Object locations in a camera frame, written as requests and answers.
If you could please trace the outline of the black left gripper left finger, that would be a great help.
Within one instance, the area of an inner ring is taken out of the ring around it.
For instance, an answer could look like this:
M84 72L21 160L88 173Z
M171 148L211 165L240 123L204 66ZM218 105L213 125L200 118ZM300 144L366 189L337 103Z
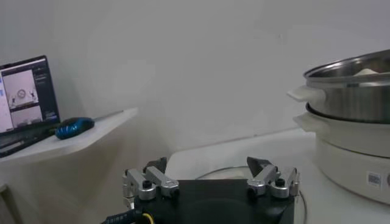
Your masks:
M139 171L126 169L122 175L122 196L126 200L138 197L143 201L154 200L157 191L165 198L176 199L180 195L180 186L177 180L165 175L167 157L147 162Z

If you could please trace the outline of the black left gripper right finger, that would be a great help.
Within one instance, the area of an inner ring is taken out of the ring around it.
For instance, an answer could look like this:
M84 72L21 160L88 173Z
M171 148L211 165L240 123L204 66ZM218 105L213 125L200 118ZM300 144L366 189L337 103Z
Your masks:
M247 194L257 199L267 193L278 199L299 194L300 173L295 167L279 168L266 159L247 157L252 178L247 180Z

